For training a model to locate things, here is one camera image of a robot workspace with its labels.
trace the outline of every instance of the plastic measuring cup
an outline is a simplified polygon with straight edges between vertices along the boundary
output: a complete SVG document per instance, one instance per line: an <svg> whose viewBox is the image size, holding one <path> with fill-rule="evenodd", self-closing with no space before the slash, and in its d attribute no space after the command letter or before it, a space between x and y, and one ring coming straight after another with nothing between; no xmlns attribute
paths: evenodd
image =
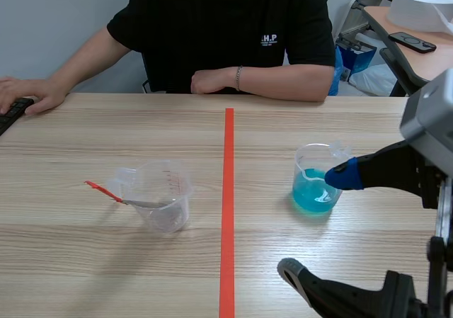
<svg viewBox="0 0 453 318"><path fill-rule="evenodd" d="M125 200L157 204L157 208L133 205L155 232L178 231L189 219L192 186L177 161L149 161L138 169L120 168L115 178L107 182L107 188Z"/></svg>
<svg viewBox="0 0 453 318"><path fill-rule="evenodd" d="M292 195L298 206L310 212L328 212L340 198L341 191L324 181L329 169L346 162L350 148L340 143L313 143L296 151Z"/></svg>

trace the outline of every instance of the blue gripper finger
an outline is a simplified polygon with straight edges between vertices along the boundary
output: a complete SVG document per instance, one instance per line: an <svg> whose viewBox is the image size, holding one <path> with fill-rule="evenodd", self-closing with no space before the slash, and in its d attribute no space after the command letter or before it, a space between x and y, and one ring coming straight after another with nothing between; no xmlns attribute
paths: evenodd
<svg viewBox="0 0 453 318"><path fill-rule="evenodd" d="M362 178L360 177L357 157L332 168L324 178L326 183L334 188L344 191L362 190Z"/></svg>

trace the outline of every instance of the black t-shirt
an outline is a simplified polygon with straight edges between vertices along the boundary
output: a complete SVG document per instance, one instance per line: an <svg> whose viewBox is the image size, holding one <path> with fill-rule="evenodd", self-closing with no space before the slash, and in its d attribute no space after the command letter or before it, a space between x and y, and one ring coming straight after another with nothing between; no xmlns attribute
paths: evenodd
<svg viewBox="0 0 453 318"><path fill-rule="evenodd" d="M107 27L143 53L153 91L190 93L197 70L335 66L327 0L130 0Z"/></svg>

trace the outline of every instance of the table surface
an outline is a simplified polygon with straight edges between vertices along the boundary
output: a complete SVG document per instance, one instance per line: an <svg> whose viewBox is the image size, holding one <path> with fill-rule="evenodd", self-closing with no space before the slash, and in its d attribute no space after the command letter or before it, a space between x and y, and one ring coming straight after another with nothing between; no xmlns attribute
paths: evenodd
<svg viewBox="0 0 453 318"><path fill-rule="evenodd" d="M235 108L236 316L317 317L277 274L294 257L370 290L410 274L425 300L435 212L391 189L346 192L324 217L289 201L296 148L367 154L401 139L406 98L72 94L0 137L0 317L217 317L224 109ZM180 159L190 224L155 237L132 208L84 185L147 159Z"/></svg>
<svg viewBox="0 0 453 318"><path fill-rule="evenodd" d="M401 26L394 25L387 20L387 14L390 8L387 6L367 6L365 12L375 19L376 22L385 31L385 36L382 38L386 42L386 37L390 33L404 32L412 36L423 39L427 42L436 44L437 49L429 54L420 54L412 49L396 44L396 47L401 51L404 59L413 70L413 73L421 79L432 81L436 76L439 76L445 70L453 67L453 36L446 33L422 33Z"/></svg>

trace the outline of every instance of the paper towel roll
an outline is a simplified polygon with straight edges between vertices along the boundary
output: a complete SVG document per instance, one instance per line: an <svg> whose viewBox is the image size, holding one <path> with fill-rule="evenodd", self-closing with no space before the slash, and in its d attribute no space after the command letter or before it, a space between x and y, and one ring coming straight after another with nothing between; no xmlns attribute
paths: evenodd
<svg viewBox="0 0 453 318"><path fill-rule="evenodd" d="M453 0L393 0L387 19L416 31L453 35Z"/></svg>

